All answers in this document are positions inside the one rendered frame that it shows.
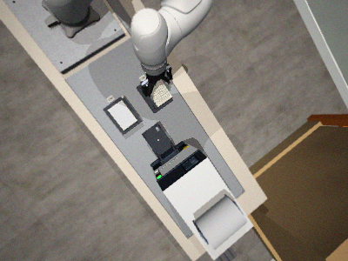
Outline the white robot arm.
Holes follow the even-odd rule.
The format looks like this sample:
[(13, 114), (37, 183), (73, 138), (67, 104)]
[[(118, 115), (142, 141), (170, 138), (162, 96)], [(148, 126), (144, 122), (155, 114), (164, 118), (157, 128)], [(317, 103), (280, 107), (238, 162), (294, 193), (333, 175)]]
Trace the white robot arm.
[[(51, 14), (48, 27), (60, 25), (68, 38), (100, 20), (90, 5), (93, 0), (43, 0)], [(167, 67), (174, 47), (190, 35), (208, 15), (213, 0), (160, 0), (160, 10), (139, 10), (132, 18), (130, 36), (143, 71), (158, 76)]]

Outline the white cylinder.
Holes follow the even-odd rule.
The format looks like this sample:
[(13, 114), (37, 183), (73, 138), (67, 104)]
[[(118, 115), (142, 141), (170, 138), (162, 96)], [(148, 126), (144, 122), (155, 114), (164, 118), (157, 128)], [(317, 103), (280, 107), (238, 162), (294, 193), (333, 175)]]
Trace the white cylinder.
[(239, 208), (224, 196), (195, 220), (211, 247), (216, 250), (243, 227), (247, 220)]

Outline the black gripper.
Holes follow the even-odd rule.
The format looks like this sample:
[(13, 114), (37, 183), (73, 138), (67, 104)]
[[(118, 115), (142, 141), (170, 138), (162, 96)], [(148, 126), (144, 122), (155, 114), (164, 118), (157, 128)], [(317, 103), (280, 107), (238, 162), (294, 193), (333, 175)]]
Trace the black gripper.
[[(141, 81), (140, 84), (142, 85), (142, 91), (146, 97), (149, 96), (151, 100), (153, 100), (153, 96), (151, 93), (158, 80), (163, 79), (165, 87), (167, 88), (167, 90), (169, 89), (169, 84), (171, 83), (170, 80), (172, 79), (171, 69), (172, 68), (169, 66), (169, 64), (167, 64), (165, 71), (158, 76), (150, 76), (145, 73), (146, 80)], [(165, 76), (165, 72), (167, 73), (168, 77)]]

